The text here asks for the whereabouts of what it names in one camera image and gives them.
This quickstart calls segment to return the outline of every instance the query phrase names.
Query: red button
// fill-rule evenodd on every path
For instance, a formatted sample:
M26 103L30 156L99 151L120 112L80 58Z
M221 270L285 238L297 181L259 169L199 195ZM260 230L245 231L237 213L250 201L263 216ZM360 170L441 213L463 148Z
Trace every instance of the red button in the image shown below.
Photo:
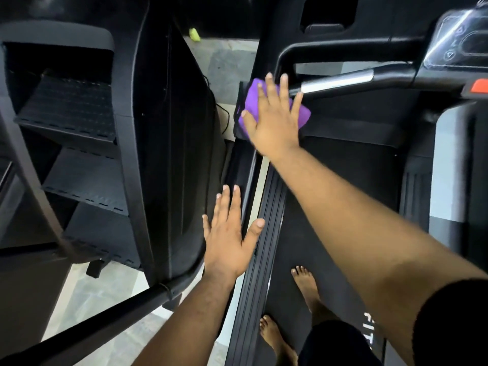
M488 79L477 79L471 87L471 92L474 94L488 94Z

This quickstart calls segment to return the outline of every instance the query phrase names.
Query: finger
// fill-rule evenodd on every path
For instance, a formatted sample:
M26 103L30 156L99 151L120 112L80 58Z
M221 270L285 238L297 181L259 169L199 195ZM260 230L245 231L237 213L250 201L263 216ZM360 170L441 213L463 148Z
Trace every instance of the finger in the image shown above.
M288 97L288 74L283 73L280 79L280 102L284 110L290 110L290 100Z
M212 218L212 227L215 227L217 221L219 220L219 208L220 208L220 198L222 194L217 194L217 198L215 199L215 208L214 208L214 216Z
M291 106L291 117L298 122L298 114L300 112L300 105L302 105L303 92L297 93Z
M208 221L208 216L206 214L204 214L202 216L202 218L204 220L204 238L205 238L205 241L206 241L208 235L210 235L211 227L210 227L210 222Z
M276 91L276 85L273 81L273 75L271 73L266 74L266 90L268 91L268 101L271 106L280 104L278 93Z
M244 120L244 127L246 128L247 133L249 134L249 138L251 139L256 132L256 127L258 123L254 119L254 116L247 110L242 111L241 117Z
M263 220L262 218L258 218L251 224L251 226L247 230L246 237L244 237L244 240L242 241L242 247L246 250L249 256L252 254L254 248L256 247L256 243L258 242L258 238L261 231L263 230L263 227L265 227L265 220Z
M234 221L241 225L241 188L234 185L234 190L232 192L232 202L230 203L229 209L229 221Z
M229 202L230 202L229 186L224 185L222 188L222 197L220 198L218 223L227 221L227 217L229 216Z
M258 83L258 114L259 118L262 118L261 113L266 111L269 107L268 97L263 90L263 84L261 82Z

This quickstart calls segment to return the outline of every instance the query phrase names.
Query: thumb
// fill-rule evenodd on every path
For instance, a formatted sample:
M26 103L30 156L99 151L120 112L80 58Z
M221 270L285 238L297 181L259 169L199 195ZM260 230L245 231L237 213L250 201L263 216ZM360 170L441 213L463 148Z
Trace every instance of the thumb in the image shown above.
M251 138L256 132L256 126L258 125L258 123L254 119L253 115L247 110L242 111L241 117L244 120L244 126L246 127L247 133L249 134L249 138Z
M263 227L265 227L265 220L263 220L262 218L258 218L251 224L251 226L247 230L244 240L242 241L242 246L245 250L251 253L253 252L254 248L256 247L256 243L258 242L259 235L263 230Z

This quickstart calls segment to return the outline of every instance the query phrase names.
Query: foot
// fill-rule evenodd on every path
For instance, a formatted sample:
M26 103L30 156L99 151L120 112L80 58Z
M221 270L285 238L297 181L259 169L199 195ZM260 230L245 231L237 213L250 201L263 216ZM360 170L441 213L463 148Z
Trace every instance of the foot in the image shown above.
M302 292L305 303L310 312L313 312L317 305L322 305L319 296L319 289L317 289L317 283L310 271L303 266L296 266L291 269L291 275L297 283L298 289Z
M278 360L280 357L288 357L293 365L298 364L297 353L283 340L276 322L268 315L264 315L259 321L261 336L268 343L276 354Z

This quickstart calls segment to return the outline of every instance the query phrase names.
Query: black pants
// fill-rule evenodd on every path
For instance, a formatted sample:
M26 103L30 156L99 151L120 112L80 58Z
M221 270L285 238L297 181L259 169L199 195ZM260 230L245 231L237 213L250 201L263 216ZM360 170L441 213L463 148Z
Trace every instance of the black pants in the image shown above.
M312 328L298 357L299 366L381 366L363 334L341 320L327 320Z

